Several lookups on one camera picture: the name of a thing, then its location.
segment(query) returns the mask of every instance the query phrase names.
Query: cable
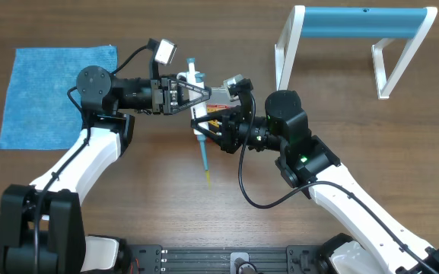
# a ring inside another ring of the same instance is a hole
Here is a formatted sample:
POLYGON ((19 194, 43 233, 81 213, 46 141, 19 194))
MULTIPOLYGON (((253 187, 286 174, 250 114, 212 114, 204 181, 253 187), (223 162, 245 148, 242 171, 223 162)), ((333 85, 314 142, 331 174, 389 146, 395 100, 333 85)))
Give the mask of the cable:
POLYGON ((122 68, 124 68, 126 65, 128 65, 129 61, 131 61, 131 59, 133 59, 133 57, 135 57, 135 55, 137 55, 139 52, 141 52, 143 49, 146 49, 146 46, 142 46, 141 48, 138 48, 137 50, 135 50, 134 53, 132 53, 126 60, 125 62, 123 62, 117 69, 115 69, 113 72, 111 72, 112 75, 115 75, 116 73, 118 73, 120 70, 122 70, 122 68))
POLYGON ((283 196, 282 198, 280 198, 280 199, 278 199, 277 201, 275 201, 275 202, 272 202, 272 203, 270 203, 270 204, 268 204, 268 205, 259 205, 259 204, 257 204, 257 203, 255 203, 255 202, 253 202, 250 198, 249 198, 249 196, 247 195, 247 192, 246 192, 246 190, 244 189, 244 185, 243 185, 243 158, 244 158, 244 152, 245 152, 245 148, 246 148, 246 146, 247 146, 247 143, 248 143, 248 139, 250 138, 250 134, 251 134, 251 129, 253 128, 253 121, 254 121, 254 119, 255 119, 255 115, 256 115, 256 102, 255 102, 255 98, 253 97, 253 95, 251 94, 251 101, 252 101, 252 106, 251 106, 251 113, 252 113, 252 116, 251 116, 251 121, 250 121, 250 125, 249 125, 249 127, 248 127, 248 130, 247 130, 247 134, 246 134, 246 136, 245 136, 245 138, 244 138, 244 142, 243 142, 243 147, 242 147, 242 149, 241 149, 241 154, 240 154, 240 163, 239 163, 239 165, 238 165, 238 181, 239 181, 239 183, 240 183, 240 189, 241 189, 241 192, 242 192, 242 194, 243 194, 243 196, 244 196, 244 198, 247 200, 247 202, 250 204, 250 205, 252 205, 252 206, 254 206, 254 207, 256 207, 256 208, 258 208, 258 209, 270 209, 270 208, 272 208, 272 207, 274 207, 274 206, 277 206, 277 205, 279 205, 279 204, 281 204, 282 202, 284 202, 286 199, 288 199, 288 198, 290 198, 290 197, 292 197, 293 195, 295 195, 295 194, 297 194, 297 193, 299 193, 300 191, 302 191, 302 190, 306 190, 306 189, 308 189, 308 188, 310 188, 310 187, 312 187, 312 186, 319 186, 319 185, 328 185, 328 186, 333 186, 333 187, 335 187, 336 189, 338 189, 338 190, 341 190, 342 192, 344 192, 348 197, 350 197, 351 199, 353 199, 354 201, 356 201, 358 204, 359 204, 359 206, 361 206, 387 233, 388 233, 388 235, 389 236, 391 236, 391 238, 393 239, 393 241, 395 241, 399 246, 400 246, 400 248, 403 250, 403 251, 405 251, 405 252, 407 252, 407 254, 408 255, 410 255, 414 260, 416 260, 419 264, 420 264, 420 266, 422 266, 422 268, 423 269, 426 269, 427 271, 428 271, 428 273, 431 273, 431 274, 438 274, 438 272, 437 271, 435 271, 432 267, 430 267, 426 262, 424 262, 420 257, 418 257, 417 256, 417 254, 415 254, 415 253, 413 253, 413 251, 411 251, 410 249, 409 249, 409 246, 407 245, 407 244, 404 244, 388 227, 387 227, 387 225, 385 225, 384 223, 383 223, 383 221, 381 221, 381 219, 376 215, 376 214, 374 214, 374 212, 373 211, 371 211, 371 209, 370 208, 368 208, 354 193, 351 193, 351 192, 349 192, 347 189, 345 189, 344 187, 342 187, 342 186, 340 186, 340 185, 338 185, 337 183, 333 183, 333 182, 328 182, 328 181, 317 181, 317 182, 314 182, 314 183, 309 183, 309 184, 307 184, 307 185, 304 185, 304 186, 300 186, 300 187, 297 187, 297 188, 295 188, 295 189, 293 189, 289 194, 287 194, 287 195, 285 195, 285 196, 283 196))
MULTIPOLYGON (((146 49, 146 48, 147 48, 147 46, 142 46, 142 47, 138 48, 137 50, 135 50, 135 52, 133 52, 125 60, 125 62, 123 62, 117 69, 115 69, 113 72, 111 72, 111 74, 115 75, 116 73, 118 73, 122 68, 124 68, 126 65, 128 65, 129 61, 131 61, 133 59, 133 57, 136 56, 136 54, 138 54, 139 52, 141 52, 143 49, 146 49)), ((45 185, 45 187, 43 188, 43 190, 40 192, 40 194, 38 196, 37 207, 35 208, 35 216, 34 216, 34 220, 33 220, 33 223, 34 223, 33 247, 34 247, 34 257, 35 257, 35 260, 33 263, 33 273, 34 274, 38 274, 38 272, 40 270, 40 219, 41 219, 41 215, 42 215, 41 212, 42 212, 43 200, 45 198, 45 195, 48 193, 50 187, 53 185, 55 180, 59 179, 59 175, 63 172, 63 170, 72 162, 72 160, 74 160, 75 157, 77 157, 77 155, 79 153, 81 153, 81 151, 86 147, 86 145, 89 145, 89 141, 91 140, 90 124, 87 121, 85 114, 84 114, 84 111, 82 110, 81 106, 79 106, 79 104, 77 104, 77 102, 74 100, 74 98, 71 95, 71 93, 73 91, 75 91, 76 89, 77 89, 77 87, 73 87, 73 88, 69 89, 67 91, 67 96, 68 96, 69 100, 77 108, 79 113, 81 113, 82 123, 83 123, 84 127, 87 129, 87 137, 86 137, 86 139, 84 139, 84 143, 82 143, 82 145, 67 159, 67 161, 65 161, 65 163, 56 172, 52 172, 52 178, 45 185)))

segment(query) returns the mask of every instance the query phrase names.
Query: white frame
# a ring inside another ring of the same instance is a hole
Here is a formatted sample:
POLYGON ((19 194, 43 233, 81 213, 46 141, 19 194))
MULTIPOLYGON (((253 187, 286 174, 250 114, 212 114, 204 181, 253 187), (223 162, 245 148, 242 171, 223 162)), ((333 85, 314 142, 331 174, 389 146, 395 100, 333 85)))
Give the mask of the white frame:
MULTIPOLYGON (((374 64, 374 74, 378 92, 378 99, 388 99, 396 83, 409 65, 410 60, 422 44, 428 31, 437 16, 436 7, 427 7, 427 15, 420 28, 407 44, 397 62, 391 76, 387 80, 385 65, 383 63, 383 48, 393 42, 393 39, 383 38, 371 47, 374 64)), ((301 38, 304 23, 305 6, 296 5, 288 15, 282 34, 275 44, 275 78, 277 91, 288 89, 288 81, 294 65, 295 53, 301 38)))

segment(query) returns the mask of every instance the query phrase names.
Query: blue cloth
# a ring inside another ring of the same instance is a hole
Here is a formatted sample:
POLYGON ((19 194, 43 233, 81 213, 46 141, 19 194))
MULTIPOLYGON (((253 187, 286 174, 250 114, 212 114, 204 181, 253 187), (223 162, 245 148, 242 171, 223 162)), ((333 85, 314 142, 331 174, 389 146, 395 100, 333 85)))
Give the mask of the blue cloth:
MULTIPOLYGON (((67 97, 89 65, 116 69, 115 46, 17 49, 6 94, 0 149, 67 149, 81 131, 81 115, 67 97)), ((77 102, 77 91, 72 92, 77 102)))

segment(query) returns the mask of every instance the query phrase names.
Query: wooden table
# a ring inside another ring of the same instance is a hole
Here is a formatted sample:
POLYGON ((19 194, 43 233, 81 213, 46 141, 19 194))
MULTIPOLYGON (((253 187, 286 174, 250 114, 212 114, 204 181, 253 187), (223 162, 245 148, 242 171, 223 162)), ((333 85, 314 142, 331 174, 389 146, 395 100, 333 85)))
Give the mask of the wooden table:
MULTIPOLYGON (((113 44, 124 60, 149 37, 179 49, 164 72, 196 57, 206 84, 236 74, 251 78, 258 114, 274 91, 273 45, 296 1, 0 1, 0 128, 14 49, 113 44)), ((316 5, 304 1, 302 5, 316 5)), ((387 0, 387 7, 430 1, 387 0)), ((322 5, 372 6, 371 1, 322 5)), ((378 100, 370 45, 374 40, 302 40, 289 88, 301 96, 310 128, 355 179, 397 220, 439 247, 439 15, 389 100, 378 100)), ((393 68, 402 43, 385 52, 393 68)), ((149 53, 121 73, 147 75, 149 53)), ((212 190, 205 182, 189 113, 137 116, 133 143, 106 170, 83 206, 89 234, 166 247, 284 247, 321 244, 345 229, 298 195, 270 210, 248 205, 237 185, 239 153, 208 144, 212 190)), ((0 196, 28 184, 64 151, 0 151, 0 196)), ((290 189, 274 152, 247 152, 244 181, 251 197, 271 202, 290 189)))

